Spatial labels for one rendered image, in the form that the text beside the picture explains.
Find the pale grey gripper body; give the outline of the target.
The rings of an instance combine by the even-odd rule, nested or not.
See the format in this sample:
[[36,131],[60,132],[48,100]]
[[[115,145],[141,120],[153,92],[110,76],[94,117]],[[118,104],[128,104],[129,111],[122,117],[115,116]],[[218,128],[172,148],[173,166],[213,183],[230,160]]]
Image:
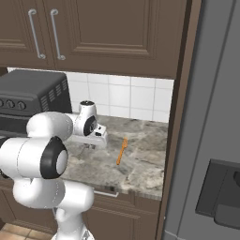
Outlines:
[[72,135],[68,140],[70,142],[89,144],[101,148],[106,148],[108,144],[108,134],[104,132],[101,136],[96,136],[95,132],[93,132],[92,134],[86,137]]

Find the brown drawer front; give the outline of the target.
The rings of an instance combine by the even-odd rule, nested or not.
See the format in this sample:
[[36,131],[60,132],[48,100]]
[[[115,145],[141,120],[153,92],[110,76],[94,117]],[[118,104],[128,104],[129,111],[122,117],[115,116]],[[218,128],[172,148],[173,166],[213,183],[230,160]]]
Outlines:
[[[109,189],[101,189],[101,188],[95,188],[94,190],[98,191],[103,191],[103,192],[108,192],[108,193],[115,193],[119,191],[111,191]],[[95,194],[95,200],[103,203],[112,203],[116,205],[122,205],[122,206],[129,206],[129,207],[135,207],[135,198],[131,193],[125,194],[125,193],[120,193],[117,198],[113,197],[108,197],[108,196],[102,196]]]

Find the brown lower cabinet door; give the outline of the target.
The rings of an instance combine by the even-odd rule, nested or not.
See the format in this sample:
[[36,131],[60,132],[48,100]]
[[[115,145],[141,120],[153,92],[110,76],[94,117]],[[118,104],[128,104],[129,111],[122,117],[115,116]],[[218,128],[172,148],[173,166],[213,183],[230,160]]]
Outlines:
[[95,202],[86,225],[96,240],[156,240],[159,207],[148,199],[136,207]]

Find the brown cabinet door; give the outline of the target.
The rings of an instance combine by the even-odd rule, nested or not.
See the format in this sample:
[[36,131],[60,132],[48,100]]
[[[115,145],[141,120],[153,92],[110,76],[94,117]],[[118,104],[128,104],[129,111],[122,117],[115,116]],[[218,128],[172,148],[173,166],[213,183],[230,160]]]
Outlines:
[[0,0],[0,67],[55,69],[43,0]]
[[173,79],[187,0],[43,0],[58,69]]
[[159,207],[148,199],[136,207],[95,202],[86,225],[96,240],[156,240]]

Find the brown lower cabinet run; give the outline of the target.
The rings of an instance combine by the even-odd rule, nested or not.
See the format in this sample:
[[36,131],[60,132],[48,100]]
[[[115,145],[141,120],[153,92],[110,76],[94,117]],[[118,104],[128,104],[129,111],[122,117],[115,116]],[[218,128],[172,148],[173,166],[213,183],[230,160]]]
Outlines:
[[53,210],[33,209],[17,203],[12,193],[13,181],[0,178],[0,218],[5,223],[44,233],[56,233]]

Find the brown upper cabinet door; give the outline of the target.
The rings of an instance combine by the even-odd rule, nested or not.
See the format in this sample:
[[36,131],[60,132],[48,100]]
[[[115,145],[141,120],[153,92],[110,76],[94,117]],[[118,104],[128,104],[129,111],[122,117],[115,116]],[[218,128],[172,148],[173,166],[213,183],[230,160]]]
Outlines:
[[55,69],[43,0],[0,0],[0,67]]
[[58,69],[173,79],[187,0],[43,0]]

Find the orange wooden spoon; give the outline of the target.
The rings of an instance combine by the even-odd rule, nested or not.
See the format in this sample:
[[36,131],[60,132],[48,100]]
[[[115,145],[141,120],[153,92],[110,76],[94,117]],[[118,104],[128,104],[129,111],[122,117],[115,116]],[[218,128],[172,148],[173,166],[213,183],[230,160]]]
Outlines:
[[122,146],[121,146],[121,149],[120,149],[120,153],[118,155],[118,158],[116,160],[116,165],[120,165],[120,162],[121,162],[121,158],[123,156],[123,153],[124,153],[124,150],[128,147],[128,138],[125,137],[124,140],[122,141]]

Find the black toaster oven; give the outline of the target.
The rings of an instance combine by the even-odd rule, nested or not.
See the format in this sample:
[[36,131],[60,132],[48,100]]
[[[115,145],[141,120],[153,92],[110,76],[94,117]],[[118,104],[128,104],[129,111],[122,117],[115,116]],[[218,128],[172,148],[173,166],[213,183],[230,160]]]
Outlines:
[[72,113],[67,75],[15,69],[0,77],[0,136],[26,137],[36,113]]

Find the brown tall side panel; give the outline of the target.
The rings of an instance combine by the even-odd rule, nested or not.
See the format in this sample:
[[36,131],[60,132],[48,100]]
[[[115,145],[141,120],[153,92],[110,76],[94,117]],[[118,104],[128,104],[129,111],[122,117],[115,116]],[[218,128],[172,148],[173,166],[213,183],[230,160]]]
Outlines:
[[173,175],[173,165],[177,150],[178,138],[180,134],[181,120],[184,110],[186,92],[188,88],[188,76],[190,72],[202,1],[203,0],[187,0],[186,4],[178,67],[172,90],[172,105],[169,118],[164,182],[160,208],[158,211],[155,240],[161,240],[165,214],[167,212],[167,204]]

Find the grey fridge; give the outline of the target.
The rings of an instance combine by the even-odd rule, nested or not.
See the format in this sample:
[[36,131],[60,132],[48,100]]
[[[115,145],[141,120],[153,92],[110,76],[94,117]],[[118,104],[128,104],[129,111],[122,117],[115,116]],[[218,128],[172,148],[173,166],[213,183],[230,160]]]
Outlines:
[[240,240],[240,0],[203,0],[161,240]]

